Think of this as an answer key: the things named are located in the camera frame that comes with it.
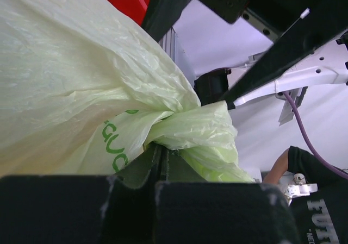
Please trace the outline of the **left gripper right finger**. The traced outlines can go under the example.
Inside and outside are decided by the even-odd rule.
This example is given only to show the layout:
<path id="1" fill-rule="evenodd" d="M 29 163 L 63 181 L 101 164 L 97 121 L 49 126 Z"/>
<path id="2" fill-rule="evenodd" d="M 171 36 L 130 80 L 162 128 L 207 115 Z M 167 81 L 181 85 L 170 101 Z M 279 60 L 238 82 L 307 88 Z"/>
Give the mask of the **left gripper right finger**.
<path id="1" fill-rule="evenodd" d="M 166 148 L 156 150 L 155 163 L 156 243 L 300 243 L 276 186 L 170 181 Z"/>

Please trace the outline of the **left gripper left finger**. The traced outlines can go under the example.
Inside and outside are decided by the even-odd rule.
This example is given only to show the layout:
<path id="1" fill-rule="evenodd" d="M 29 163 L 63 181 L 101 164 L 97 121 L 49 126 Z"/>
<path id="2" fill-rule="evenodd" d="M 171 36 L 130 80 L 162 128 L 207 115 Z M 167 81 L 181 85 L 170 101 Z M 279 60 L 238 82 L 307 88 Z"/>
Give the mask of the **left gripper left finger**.
<path id="1" fill-rule="evenodd" d="M 163 148 L 109 176 L 1 179 L 1 243 L 152 243 Z"/>

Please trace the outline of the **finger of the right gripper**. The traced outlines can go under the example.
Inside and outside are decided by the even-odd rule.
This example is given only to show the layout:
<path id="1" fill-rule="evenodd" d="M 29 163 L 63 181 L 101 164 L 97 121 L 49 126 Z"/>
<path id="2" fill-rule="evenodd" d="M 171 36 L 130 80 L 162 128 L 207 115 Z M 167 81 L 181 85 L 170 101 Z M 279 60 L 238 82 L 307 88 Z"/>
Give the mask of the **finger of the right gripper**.
<path id="1" fill-rule="evenodd" d="M 142 29 L 156 42 L 172 28 L 191 0 L 150 0 Z"/>
<path id="2" fill-rule="evenodd" d="M 347 83 L 347 8 L 309 12 L 287 30 L 222 96 L 229 110 L 303 87 Z"/>

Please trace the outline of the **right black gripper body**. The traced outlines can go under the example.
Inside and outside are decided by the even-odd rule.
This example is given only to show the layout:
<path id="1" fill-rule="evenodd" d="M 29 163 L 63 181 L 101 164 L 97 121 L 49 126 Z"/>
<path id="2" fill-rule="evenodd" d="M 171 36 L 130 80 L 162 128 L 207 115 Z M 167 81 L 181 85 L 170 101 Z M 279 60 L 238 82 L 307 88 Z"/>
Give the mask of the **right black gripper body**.
<path id="1" fill-rule="evenodd" d="M 199 0 L 229 24 L 243 18 L 278 43 L 326 43 L 347 30 L 347 0 Z"/>

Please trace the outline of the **light green plastic bag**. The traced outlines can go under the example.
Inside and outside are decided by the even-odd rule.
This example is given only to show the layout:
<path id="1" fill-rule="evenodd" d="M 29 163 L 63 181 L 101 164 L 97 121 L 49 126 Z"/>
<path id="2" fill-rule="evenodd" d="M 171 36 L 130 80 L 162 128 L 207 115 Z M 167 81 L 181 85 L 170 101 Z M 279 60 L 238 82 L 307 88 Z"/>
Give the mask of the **light green plastic bag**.
<path id="1" fill-rule="evenodd" d="M 1 0 L 1 175 L 114 174 L 152 142 L 210 182 L 252 182 L 225 102 L 107 0 Z"/>

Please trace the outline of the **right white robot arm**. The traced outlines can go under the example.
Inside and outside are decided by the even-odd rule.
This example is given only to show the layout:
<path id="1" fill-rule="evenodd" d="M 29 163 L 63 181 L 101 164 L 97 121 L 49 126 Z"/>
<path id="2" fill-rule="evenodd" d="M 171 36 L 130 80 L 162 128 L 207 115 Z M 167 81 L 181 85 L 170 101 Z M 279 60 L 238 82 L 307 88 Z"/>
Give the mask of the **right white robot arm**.
<path id="1" fill-rule="evenodd" d="M 159 41 L 191 0 L 150 0 L 142 28 Z M 274 44 L 244 67 L 218 68 L 194 81 L 203 105 L 234 109 L 253 99 L 291 96 L 300 105 L 307 87 L 347 83 L 347 0 L 199 0 L 225 22 L 242 18 Z"/>

